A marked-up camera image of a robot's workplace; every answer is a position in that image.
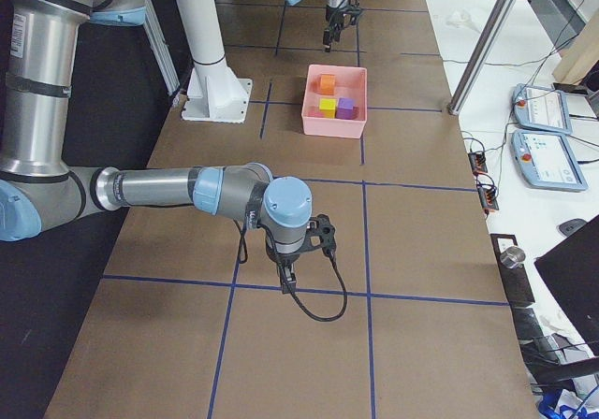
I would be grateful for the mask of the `white side table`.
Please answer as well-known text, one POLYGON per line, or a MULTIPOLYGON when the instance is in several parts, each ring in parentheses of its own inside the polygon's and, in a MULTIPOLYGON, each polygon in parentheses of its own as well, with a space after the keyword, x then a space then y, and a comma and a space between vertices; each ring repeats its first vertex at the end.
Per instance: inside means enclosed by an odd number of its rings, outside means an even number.
POLYGON ((534 188, 520 169, 524 146, 512 136, 521 129, 518 116, 531 103, 552 97, 553 69, 561 56, 526 0, 517 1, 490 49, 487 61, 460 110, 466 146, 486 154, 487 181, 497 186, 499 209, 487 226, 491 233, 512 235, 526 258, 531 312, 518 314, 519 340, 529 369, 564 364, 569 356, 592 357, 596 339, 584 339, 553 298, 534 263, 563 242, 560 224, 576 218, 590 221, 598 213, 598 122, 586 100, 574 102, 574 134, 568 139, 587 190, 567 192, 534 188))

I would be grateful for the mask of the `white mast base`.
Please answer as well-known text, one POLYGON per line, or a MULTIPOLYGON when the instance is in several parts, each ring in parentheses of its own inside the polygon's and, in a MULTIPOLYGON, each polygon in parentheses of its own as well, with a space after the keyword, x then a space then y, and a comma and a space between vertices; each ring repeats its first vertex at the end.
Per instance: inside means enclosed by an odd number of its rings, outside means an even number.
POLYGON ((239 79, 225 61, 195 63, 182 117, 193 122, 243 123, 252 89, 253 81, 239 79))

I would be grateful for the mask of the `yellow foam block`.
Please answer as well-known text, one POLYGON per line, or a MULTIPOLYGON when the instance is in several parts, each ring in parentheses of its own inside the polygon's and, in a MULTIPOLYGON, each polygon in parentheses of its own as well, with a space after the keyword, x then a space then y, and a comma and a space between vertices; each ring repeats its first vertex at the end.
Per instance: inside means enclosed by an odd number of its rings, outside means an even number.
POLYGON ((336 117, 337 100, 335 98, 321 97, 319 99, 318 111, 323 118, 333 119, 336 117))

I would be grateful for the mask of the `orange foam block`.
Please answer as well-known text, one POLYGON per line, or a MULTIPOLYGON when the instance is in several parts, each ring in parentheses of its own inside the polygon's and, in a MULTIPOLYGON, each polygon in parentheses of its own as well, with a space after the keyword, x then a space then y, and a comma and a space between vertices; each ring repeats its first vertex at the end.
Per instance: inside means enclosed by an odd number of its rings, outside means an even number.
POLYGON ((336 87, 336 77, 334 74, 320 74, 317 82, 317 88, 320 94, 334 96, 336 87))

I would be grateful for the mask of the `near orange black connector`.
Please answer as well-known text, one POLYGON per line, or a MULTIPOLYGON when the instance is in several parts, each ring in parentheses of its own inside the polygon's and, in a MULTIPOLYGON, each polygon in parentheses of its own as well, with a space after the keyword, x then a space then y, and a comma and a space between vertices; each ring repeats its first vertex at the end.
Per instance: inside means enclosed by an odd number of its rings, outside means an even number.
POLYGON ((493 183, 478 182, 476 184, 482 210, 489 214, 499 210, 497 187, 493 183))

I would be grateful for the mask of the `near teach pendant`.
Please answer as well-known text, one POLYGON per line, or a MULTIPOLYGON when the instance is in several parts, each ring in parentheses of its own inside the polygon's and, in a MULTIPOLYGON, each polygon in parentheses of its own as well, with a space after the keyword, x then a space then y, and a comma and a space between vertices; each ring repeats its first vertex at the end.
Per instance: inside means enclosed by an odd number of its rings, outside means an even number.
POLYGON ((535 189, 580 193, 588 189, 564 134, 516 130, 511 149, 523 179, 535 189))

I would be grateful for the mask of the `far orange black connector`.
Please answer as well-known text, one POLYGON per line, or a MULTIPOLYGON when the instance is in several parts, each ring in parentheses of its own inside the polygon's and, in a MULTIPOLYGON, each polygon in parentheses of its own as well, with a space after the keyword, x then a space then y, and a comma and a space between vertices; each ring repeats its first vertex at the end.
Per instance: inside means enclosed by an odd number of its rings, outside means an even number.
POLYGON ((468 158, 475 176, 488 173, 487 158, 483 151, 469 152, 468 158))

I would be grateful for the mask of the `teach pendant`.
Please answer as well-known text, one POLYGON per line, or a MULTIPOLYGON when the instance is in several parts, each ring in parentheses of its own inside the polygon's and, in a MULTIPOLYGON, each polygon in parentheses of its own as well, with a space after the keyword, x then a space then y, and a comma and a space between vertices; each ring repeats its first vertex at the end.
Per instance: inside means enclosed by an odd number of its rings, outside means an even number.
POLYGON ((572 134, 566 95, 561 90, 517 84, 512 105, 517 123, 525 129, 572 134))
POLYGON ((564 134, 516 130, 511 149, 523 179, 535 189, 580 193, 588 189, 564 134))

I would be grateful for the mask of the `silver metal cylinder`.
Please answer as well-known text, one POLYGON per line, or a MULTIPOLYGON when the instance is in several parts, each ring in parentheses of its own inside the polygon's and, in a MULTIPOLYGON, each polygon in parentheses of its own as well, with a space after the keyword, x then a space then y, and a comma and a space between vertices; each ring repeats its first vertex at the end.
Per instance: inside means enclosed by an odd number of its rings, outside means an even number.
POLYGON ((500 264, 508 269, 521 267, 526 259, 525 252, 518 246, 509 246, 500 252, 500 264))

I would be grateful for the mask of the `black monitor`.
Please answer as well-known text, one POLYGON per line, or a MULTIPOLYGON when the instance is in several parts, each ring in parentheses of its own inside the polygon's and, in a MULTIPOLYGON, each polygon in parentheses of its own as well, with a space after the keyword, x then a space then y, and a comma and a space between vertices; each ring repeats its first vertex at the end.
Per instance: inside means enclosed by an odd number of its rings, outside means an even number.
POLYGON ((568 238, 534 265, 574 328, 598 347, 598 244, 568 238))

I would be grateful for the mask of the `aluminium frame post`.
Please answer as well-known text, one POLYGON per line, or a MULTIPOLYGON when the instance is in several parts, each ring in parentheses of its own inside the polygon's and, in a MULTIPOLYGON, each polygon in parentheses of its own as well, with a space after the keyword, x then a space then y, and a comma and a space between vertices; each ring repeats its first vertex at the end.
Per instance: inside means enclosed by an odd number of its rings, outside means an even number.
POLYGON ((460 78, 459 84, 447 106, 449 114, 458 116, 474 88, 490 50, 497 39, 507 17, 517 0, 496 0, 482 33, 475 45, 473 53, 460 78))

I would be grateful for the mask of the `purple foam block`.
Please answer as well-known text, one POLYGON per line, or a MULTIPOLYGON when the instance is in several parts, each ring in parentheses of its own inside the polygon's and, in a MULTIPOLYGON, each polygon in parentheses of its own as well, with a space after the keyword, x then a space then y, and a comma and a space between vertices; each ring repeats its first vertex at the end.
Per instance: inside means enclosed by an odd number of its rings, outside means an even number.
POLYGON ((340 97, 337 100, 335 117, 341 120, 355 120, 358 117, 358 106, 353 98, 340 97))

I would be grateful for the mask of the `brown paper table cover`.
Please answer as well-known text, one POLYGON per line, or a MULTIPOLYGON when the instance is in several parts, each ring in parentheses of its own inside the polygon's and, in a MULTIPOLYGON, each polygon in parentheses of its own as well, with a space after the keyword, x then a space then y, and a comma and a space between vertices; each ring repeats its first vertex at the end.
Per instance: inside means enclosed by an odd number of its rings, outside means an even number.
POLYGON ((337 267, 303 255, 287 296, 261 232, 238 265, 229 220, 130 210, 48 417, 537 415, 426 1, 357 1, 327 53, 324 0, 218 0, 229 64, 255 83, 246 121, 175 108, 150 160, 304 179, 337 267), (367 70, 360 138, 304 133, 312 64, 367 70))

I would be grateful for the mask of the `pink plastic bin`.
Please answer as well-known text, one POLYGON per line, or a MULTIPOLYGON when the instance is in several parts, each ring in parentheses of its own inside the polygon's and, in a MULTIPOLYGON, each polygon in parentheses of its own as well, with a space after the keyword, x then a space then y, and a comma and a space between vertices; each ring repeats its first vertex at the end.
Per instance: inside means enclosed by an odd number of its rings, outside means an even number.
POLYGON ((360 138, 368 120, 368 78, 363 67, 318 65, 308 67, 307 80, 301 108, 303 131, 306 135, 323 137, 360 138), (320 74, 334 74, 336 87, 334 96, 322 95, 317 84, 320 74), (358 117, 355 120, 323 118, 319 115, 318 104, 321 97, 353 98, 358 106, 358 117))

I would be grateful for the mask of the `far teach pendant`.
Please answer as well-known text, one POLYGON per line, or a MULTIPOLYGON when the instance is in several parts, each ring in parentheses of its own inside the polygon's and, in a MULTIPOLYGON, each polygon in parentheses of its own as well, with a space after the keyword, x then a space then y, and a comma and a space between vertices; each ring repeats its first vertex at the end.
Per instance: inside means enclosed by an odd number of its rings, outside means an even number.
POLYGON ((561 90, 517 84, 512 105, 517 123, 525 129, 572 134, 566 95, 561 90))

